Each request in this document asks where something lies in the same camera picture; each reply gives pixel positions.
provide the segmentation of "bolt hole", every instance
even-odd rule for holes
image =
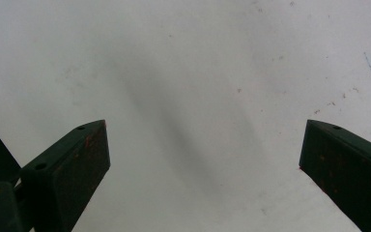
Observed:
[[[46,168],[46,163],[40,163],[36,165],[35,170],[42,170],[44,168]]]

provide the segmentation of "circular hole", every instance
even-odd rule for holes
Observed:
[[[46,168],[46,163],[40,163],[36,165],[35,170],[42,170],[44,168]]]

